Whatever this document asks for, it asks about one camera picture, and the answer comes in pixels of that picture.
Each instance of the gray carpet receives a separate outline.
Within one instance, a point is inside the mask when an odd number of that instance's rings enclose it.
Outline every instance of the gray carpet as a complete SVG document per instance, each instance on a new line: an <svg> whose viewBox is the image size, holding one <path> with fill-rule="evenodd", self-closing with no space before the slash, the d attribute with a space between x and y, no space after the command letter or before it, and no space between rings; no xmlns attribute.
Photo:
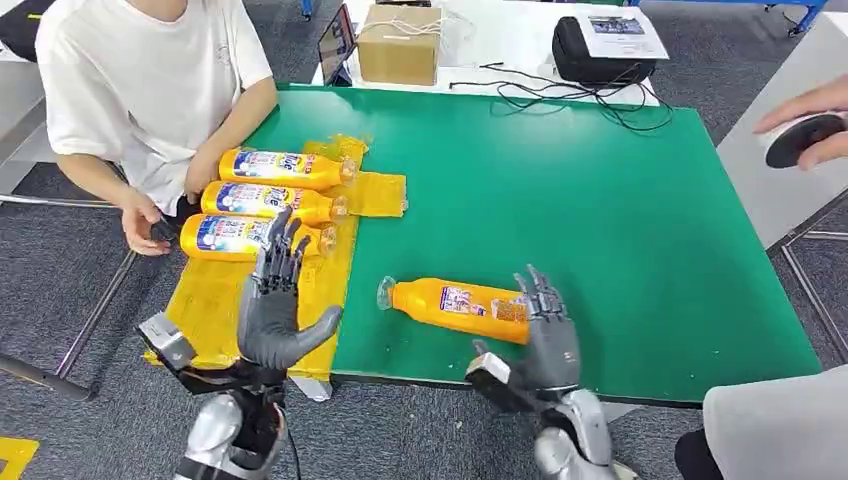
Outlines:
<svg viewBox="0 0 848 480"><path fill-rule="evenodd" d="M293 1L247 3L277 80L308 82L315 43L338 2L316 1L311 23ZM697 108L716 143L797 43L785 36L780 8L644 4L672 56L654 77L657 92ZM37 166L17 193L84 196L51 165ZM848 231L848 209L826 222ZM125 248L116 212L0 206L0 349L55 366ZM848 245L801 242L797 250L848 333ZM96 400L72 402L0 373L0 435L41 442L24 478L170 478L200 400L141 359L132 327L165 307L184 262L175 253L133 267L72 375L101 386ZM787 265L774 265L822 363L837 364ZM323 404L290 392L304 478L537 478L534 420L499 415L472 392L346 383ZM674 443L699 425L697 411L636 410L611 424L616 456L646 479L679 478ZM274 478L292 478L289 460Z"/></svg>

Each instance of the plastic bottle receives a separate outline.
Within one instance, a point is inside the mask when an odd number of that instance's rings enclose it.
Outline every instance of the plastic bottle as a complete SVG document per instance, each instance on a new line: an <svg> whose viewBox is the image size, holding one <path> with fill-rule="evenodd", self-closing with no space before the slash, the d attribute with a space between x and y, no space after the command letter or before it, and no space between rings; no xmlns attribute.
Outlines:
<svg viewBox="0 0 848 480"><path fill-rule="evenodd" d="M395 308L430 325L512 343L527 343L527 309L521 292L419 278L396 282L385 277L377 306Z"/></svg>
<svg viewBox="0 0 848 480"><path fill-rule="evenodd" d="M250 262L256 260L259 245L271 220L232 215L192 215L180 232L180 247L186 255L208 260ZM301 226L294 235L292 248L309 235L312 240L304 256L328 255L336 246L336 227L322 229Z"/></svg>
<svg viewBox="0 0 848 480"><path fill-rule="evenodd" d="M352 160L334 162L320 155L236 148L221 156L218 174L221 180L320 191L350 185L356 176L356 164Z"/></svg>
<svg viewBox="0 0 848 480"><path fill-rule="evenodd" d="M347 215L345 197L328 198L302 188L272 187L252 183L212 182L203 191L203 213L255 215L273 218L290 206L293 216L310 226Z"/></svg>

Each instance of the black cable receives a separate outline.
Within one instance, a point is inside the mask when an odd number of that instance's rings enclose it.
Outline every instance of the black cable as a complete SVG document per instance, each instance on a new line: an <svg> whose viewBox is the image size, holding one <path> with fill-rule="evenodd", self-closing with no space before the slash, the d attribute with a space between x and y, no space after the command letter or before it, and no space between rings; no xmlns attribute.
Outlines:
<svg viewBox="0 0 848 480"><path fill-rule="evenodd" d="M291 430L289 430L289 445L292 447L292 458L294 459L294 470L297 480L303 480L303 477L300 474L300 459L297 457L297 447L294 445L294 438L291 436Z"/></svg>
<svg viewBox="0 0 848 480"><path fill-rule="evenodd" d="M291 447L291 451L292 451L292 461L294 461L295 478L297 480L303 480L303 477L300 473L300 458L297 456L297 446L294 444L294 437L291 434L291 428L289 428L288 417L286 417L286 412L283 411L282 408L278 407L277 411L280 412L280 416L283 417L283 422L285 422L286 434L288 434L289 446Z"/></svg>
<svg viewBox="0 0 848 480"><path fill-rule="evenodd" d="M789 22L793 27L798 26L798 22L789 18L789 16L786 15L786 11L782 11L782 12L780 12L780 14L783 15L783 19L786 20L787 22Z"/></svg>
<svg viewBox="0 0 848 480"><path fill-rule="evenodd" d="M584 85L581 85L581 84L571 84L571 83L557 82L557 81L551 80L549 78L541 77L541 76L538 76L538 75L532 75L532 74L529 74L529 73L526 73L526 72L522 72L520 70L512 70L512 69L509 69L509 68L498 68L502 65L503 65L503 62L495 62L495 63L488 63L488 64L485 64L485 65L481 65L480 68L484 68L484 69L487 69L487 70L493 70L493 71L501 72L501 73L511 73L511 74L515 74L515 75L520 75L520 76L527 77L527 78L530 78L530 79L533 79L533 80L539 80L539 81L546 82L547 85L540 87L540 88L532 88L532 87L528 87L527 85L523 85L523 84L518 83L518 82L511 82L511 81L507 81L507 80L495 80L495 81L492 81L492 82L451 82L449 84L448 88L453 88L454 86L457 86L457 85L467 85L467 86L477 86L477 87L492 87L492 86L494 86L495 90L498 92L498 95L501 97L501 99L503 99L506 103L508 103L509 105L514 107L515 109L517 109L516 112L513 112L513 113L518 113L518 112L524 111L524 110L532 107L533 105L536 105L536 104L543 102L545 100L578 100L578 99L581 99L581 98L592 97L598 103L598 105L600 105L602 107L601 113L602 113L602 115L604 115L604 117L610 119L614 123L617 123L617 124L621 125L622 127L626 128L630 131L633 131L633 132L649 132L649 131L652 131L652 130L656 130L658 128L662 128L662 127L668 125L669 123L671 123L672 117L674 115L674 110L671 108L671 106L668 105L668 103L666 103L664 100L659 98L650 89L648 89L647 87L642 85L640 82L636 82L635 76L631 76L630 78L627 78L627 75L629 73L635 71L640 66L640 64L638 62L634 63L629 68L627 68L626 70L621 72L618 76L616 76L611 81L603 83L603 84L592 85L592 86L584 86ZM611 103L606 101L607 97L615 95L616 93L620 92L624 88L627 88L631 85L636 85L639 88L639 90L642 92L642 101L638 105L632 105L632 106L615 105L615 104L611 104ZM508 97L504 93L504 89L507 88L507 87L516 88L516 89L521 90L521 91L523 91L523 92L525 92L525 93L527 93L530 96L535 97L535 98L531 98L531 99L525 100L525 101L520 101L516 98ZM576 92L570 92L570 93L566 93L566 94L562 94L562 95L546 95L545 91L548 90L549 88L553 88L553 87L570 88L572 90L576 90ZM622 116L622 113L624 113L624 114L633 113L633 112L636 112L636 111L642 109L643 107L645 107L645 103L647 102L648 95L652 96L654 99L657 100L657 102L661 106L666 108L668 114L666 115L666 117L663 119L662 122L655 124L655 125L648 126L648 127L640 127L640 126L634 125L632 123L632 121L629 121L626 118L624 118L624 116Z"/></svg>

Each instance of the bottle label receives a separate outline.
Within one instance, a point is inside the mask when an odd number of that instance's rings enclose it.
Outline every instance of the bottle label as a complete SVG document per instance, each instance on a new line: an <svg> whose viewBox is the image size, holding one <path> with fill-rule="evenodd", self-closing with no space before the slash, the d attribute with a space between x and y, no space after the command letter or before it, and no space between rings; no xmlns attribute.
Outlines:
<svg viewBox="0 0 848 480"><path fill-rule="evenodd" d="M466 313L471 315L485 315L486 309L482 305L471 303L471 292L459 287L443 287L442 298L439 308L445 312Z"/></svg>
<svg viewBox="0 0 848 480"><path fill-rule="evenodd" d="M507 322L526 322L527 307L524 305L524 297L496 298L491 302L491 309L486 310L483 305L474 303L469 290L459 287L443 287L439 308L444 312L464 313L468 315L486 316Z"/></svg>
<svg viewBox="0 0 848 480"><path fill-rule="evenodd" d="M197 248L215 252L258 251L269 224L260 218L208 216L197 229Z"/></svg>
<svg viewBox="0 0 848 480"><path fill-rule="evenodd" d="M312 173L313 155L276 152L238 152L233 174L239 177L278 177Z"/></svg>
<svg viewBox="0 0 848 480"><path fill-rule="evenodd" d="M524 304L524 297L492 300L492 316L507 322L527 322L527 306Z"/></svg>
<svg viewBox="0 0 848 480"><path fill-rule="evenodd" d="M222 212L273 214L286 205L297 210L301 196L301 190L296 188L227 183L218 192L215 206Z"/></svg>

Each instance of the bottle cap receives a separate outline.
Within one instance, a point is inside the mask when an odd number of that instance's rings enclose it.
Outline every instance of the bottle cap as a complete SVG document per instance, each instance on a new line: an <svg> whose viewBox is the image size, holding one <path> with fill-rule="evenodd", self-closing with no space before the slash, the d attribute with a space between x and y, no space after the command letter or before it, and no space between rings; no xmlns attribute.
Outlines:
<svg viewBox="0 0 848 480"><path fill-rule="evenodd" d="M330 206L330 220L337 220L347 216L347 197L344 195L333 199Z"/></svg>
<svg viewBox="0 0 848 480"><path fill-rule="evenodd" d="M386 276L377 286L377 308L388 310L392 308L392 290L397 285L394 278Z"/></svg>
<svg viewBox="0 0 848 480"><path fill-rule="evenodd" d="M346 187L351 186L354 178L356 178L356 162L350 159L344 160L342 166L339 168L339 179L342 185Z"/></svg>
<svg viewBox="0 0 848 480"><path fill-rule="evenodd" d="M318 239L318 251L327 256L336 248L336 227L333 225L321 229L321 238Z"/></svg>

